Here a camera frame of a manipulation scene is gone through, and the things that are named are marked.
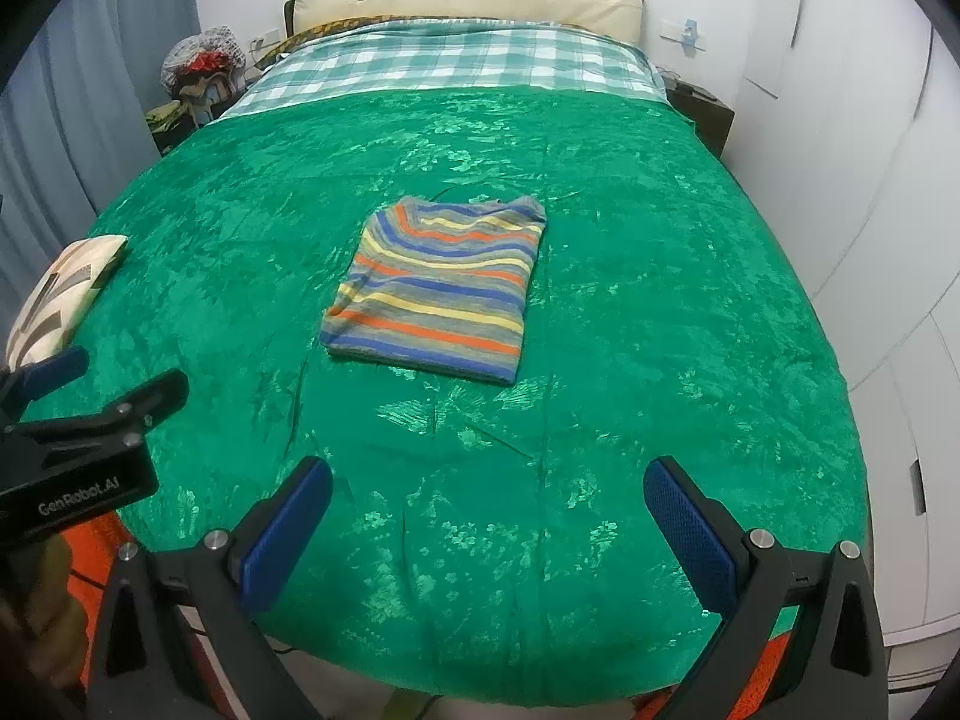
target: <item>checkered fabric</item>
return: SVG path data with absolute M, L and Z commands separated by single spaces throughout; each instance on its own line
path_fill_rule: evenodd
M 222 119 L 358 92 L 538 86 L 666 102 L 634 46 L 572 26 L 488 19 L 408 19 L 304 44 Z

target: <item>silver bolt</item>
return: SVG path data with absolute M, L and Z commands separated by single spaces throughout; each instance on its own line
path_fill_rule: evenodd
M 218 529 L 216 531 L 210 531 L 203 537 L 203 546 L 216 551 L 227 546 L 228 541 L 230 541 L 230 534 L 227 533 L 227 531 Z
M 760 549 L 770 549 L 775 543 L 774 535 L 770 531 L 756 528 L 750 531 L 750 543 Z
M 860 557 L 860 548 L 852 541 L 841 541 L 840 552 L 844 557 L 849 557 L 851 560 L 856 560 Z
M 117 550 L 117 557 L 123 562 L 128 560 L 133 560 L 136 557 L 136 553 L 140 551 L 140 548 L 136 545 L 135 541 L 126 541 L 120 545 L 120 549 Z

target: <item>folded striped sweater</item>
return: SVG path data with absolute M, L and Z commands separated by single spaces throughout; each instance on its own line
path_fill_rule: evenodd
M 404 197 L 364 225 L 320 340 L 331 354 L 512 384 L 544 207 Z

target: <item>curtain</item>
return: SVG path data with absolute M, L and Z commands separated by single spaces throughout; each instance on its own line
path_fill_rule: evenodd
M 0 95 L 0 341 L 56 255 L 160 155 L 144 111 L 196 0 L 62 0 Z

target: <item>green blanket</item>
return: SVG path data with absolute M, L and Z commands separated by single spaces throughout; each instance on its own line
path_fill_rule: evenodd
M 532 194 L 548 226 L 510 389 L 331 360 L 320 314 L 364 219 L 405 194 Z M 80 329 L 98 410 L 171 365 L 152 548 L 234 525 L 304 454 L 336 485 L 264 629 L 395 685 L 581 704 L 680 680 L 702 613 L 640 480 L 672 454 L 745 527 L 862 543 L 846 386 L 757 212 L 689 122 L 614 95 L 350 95 L 220 122 L 95 233 L 131 253 Z

